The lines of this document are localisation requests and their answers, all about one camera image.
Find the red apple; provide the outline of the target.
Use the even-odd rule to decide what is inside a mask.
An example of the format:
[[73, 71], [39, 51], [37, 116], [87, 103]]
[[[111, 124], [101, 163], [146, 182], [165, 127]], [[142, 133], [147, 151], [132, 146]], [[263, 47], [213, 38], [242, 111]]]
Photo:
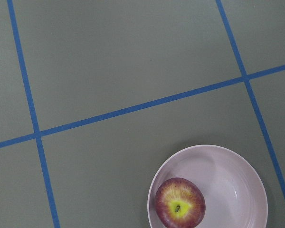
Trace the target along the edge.
[[185, 178], [171, 178], [155, 194], [155, 211], [167, 228], [195, 228], [206, 212], [202, 192]]

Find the pink plate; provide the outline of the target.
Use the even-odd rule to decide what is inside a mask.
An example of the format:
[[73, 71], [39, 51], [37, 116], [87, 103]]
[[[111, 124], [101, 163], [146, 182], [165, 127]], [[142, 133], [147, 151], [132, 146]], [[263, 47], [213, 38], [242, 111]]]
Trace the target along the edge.
[[201, 190], [206, 213], [200, 228], [266, 227], [268, 202], [259, 175], [240, 155], [216, 145], [185, 148], [161, 165], [148, 193], [150, 227], [164, 227], [155, 211], [155, 194], [174, 177], [185, 178]]

